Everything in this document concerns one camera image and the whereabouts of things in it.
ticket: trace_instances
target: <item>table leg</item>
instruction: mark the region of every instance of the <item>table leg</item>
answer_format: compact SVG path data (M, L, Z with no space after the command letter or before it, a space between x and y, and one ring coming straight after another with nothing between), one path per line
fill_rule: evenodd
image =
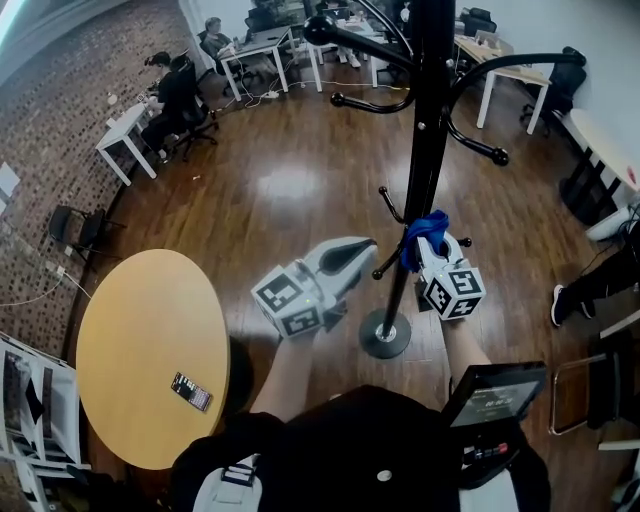
M280 52L277 48L273 49L273 58L276 60L276 66L278 67L278 74L280 75L280 81L282 82L282 90L289 92L289 86L287 85L287 79L284 76L284 69L282 68L282 60L280 59Z
M236 81L233 79L233 74L229 69L229 64L226 60L222 61L222 67L224 68L224 74L227 75L227 80L229 80L229 85L231 86L231 90L233 91L233 95L236 97L236 101L240 101L242 97L238 92L238 87L236 86Z
M484 94L482 95L482 105L480 105L480 114L478 115L477 127L482 128L484 126L484 120L487 117L487 110L489 110L489 100L491 99L491 91L493 90L493 83L496 80L496 74L493 71L487 73L487 81L484 84Z
M322 92L322 82L320 81L320 72L318 71L318 62L316 60L316 47L307 42L309 46L309 58L311 59L311 69L313 69L313 79L316 81L316 89Z
M538 122L538 117L540 117L540 111L542 110L542 104L544 103L544 98L547 95L548 89L549 86L544 85L538 93L538 101L536 101L536 106L533 109L533 114L531 115L531 121L529 121L529 126L527 127L527 133L529 135L531 135L533 133L533 130L535 130L536 128L536 123Z
M149 162L147 162L144 156L142 156L142 153L140 153L140 150L136 147L136 145L129 138L129 136L127 135L123 140L124 140L124 143L129 148L129 151L131 151L133 153L133 156L136 157L136 160L140 162L140 165L142 166L142 168L145 171L147 171L147 174L151 176L151 178L156 179L158 175L155 173L153 168L149 165Z
M98 153L100 153L102 155L102 158L104 158L106 162L111 166L114 172L118 175L118 178L120 178L127 187L131 186L131 180L127 178L127 175L124 172L122 172L122 169L118 167L118 164L113 158L111 158L111 155L107 153L105 149L99 149Z
M371 84L375 89L378 87L378 59L376 59L373 55L371 56Z
M296 43L293 41L293 32L289 29L289 43L291 44L291 57L296 66L298 65L298 52L296 51Z

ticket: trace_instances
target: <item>screen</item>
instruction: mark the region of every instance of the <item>screen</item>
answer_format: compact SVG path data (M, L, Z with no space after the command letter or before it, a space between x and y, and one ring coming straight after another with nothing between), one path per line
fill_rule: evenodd
M464 427L515 416L536 389L538 382L476 389L451 424Z

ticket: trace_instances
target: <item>white cable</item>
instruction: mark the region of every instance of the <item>white cable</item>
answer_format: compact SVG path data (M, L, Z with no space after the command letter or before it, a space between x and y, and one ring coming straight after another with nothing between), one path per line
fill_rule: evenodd
M48 292L43 293L42 295L40 295L40 297L37 297L35 299L31 299L31 300L25 300L24 302L14 302L12 304L0 304L0 308L5 308L5 307L9 307L9 306L22 306L23 304L30 304L32 302L35 302L37 300L40 300L44 297L46 297L47 295L49 295L53 290L55 290L58 286L60 286L60 283L62 282L62 278L63 276L60 276L60 279L58 280L58 282L55 284L55 286L53 288L51 288L51 290L49 290Z
M87 290L85 290L82 286L80 286L80 283L78 283L78 281L76 281L73 277L71 277L69 274L67 274L66 272L63 272L63 275L67 276L67 278L73 283L75 284L78 288L80 288L84 294L89 297L91 299L91 295L89 295L87 293Z

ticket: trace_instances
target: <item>sneaker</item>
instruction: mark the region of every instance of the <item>sneaker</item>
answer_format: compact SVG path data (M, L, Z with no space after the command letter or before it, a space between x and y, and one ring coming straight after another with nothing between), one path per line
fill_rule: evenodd
M551 322L556 327L560 327L567 317L571 314L572 310L567 307L562 300L562 290L564 286L561 284L556 285L553 289L553 304L551 304Z
M349 55L349 64L351 64L351 67L358 69L360 67L360 61L358 59L356 59L356 56L352 53Z
M589 320L596 316L596 306L593 304L592 300L581 302L580 311L585 316L585 318L588 318Z

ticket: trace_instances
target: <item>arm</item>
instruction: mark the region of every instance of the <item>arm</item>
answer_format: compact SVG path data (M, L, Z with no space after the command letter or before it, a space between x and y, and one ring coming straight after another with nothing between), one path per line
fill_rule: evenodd
M286 422L304 411L313 360L313 340L318 332L293 339L284 338L280 342L267 380L250 412L267 412Z
M444 345L447 349L449 368L455 383L460 382L467 367L476 364L491 364L482 351L469 325L464 320L440 322Z

